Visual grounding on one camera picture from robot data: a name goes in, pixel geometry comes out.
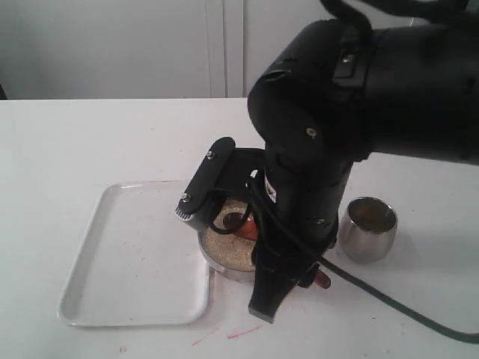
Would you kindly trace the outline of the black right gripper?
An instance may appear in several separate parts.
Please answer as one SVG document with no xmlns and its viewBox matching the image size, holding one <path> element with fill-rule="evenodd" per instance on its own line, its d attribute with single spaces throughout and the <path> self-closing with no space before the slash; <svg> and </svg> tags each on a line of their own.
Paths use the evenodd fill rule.
<svg viewBox="0 0 479 359">
<path fill-rule="evenodd" d="M 272 147 L 261 152 L 257 181 L 257 244 L 251 315 L 274 322 L 295 286 L 309 286 L 335 242 L 338 209 L 352 162 L 337 156 L 294 159 Z"/>
</svg>

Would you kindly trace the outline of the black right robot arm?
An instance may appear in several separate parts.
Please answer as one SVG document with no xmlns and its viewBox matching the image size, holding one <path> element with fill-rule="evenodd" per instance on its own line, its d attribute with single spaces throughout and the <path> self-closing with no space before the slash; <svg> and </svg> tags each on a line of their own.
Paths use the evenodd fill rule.
<svg viewBox="0 0 479 359">
<path fill-rule="evenodd" d="M 323 6 L 331 19 L 306 26 L 248 95 L 266 145 L 251 184 L 248 309 L 267 322 L 335 241 L 353 164 L 371 153 L 478 163 L 478 15 L 447 1 L 374 1 L 425 24 L 373 29 L 343 1 Z"/>
</svg>

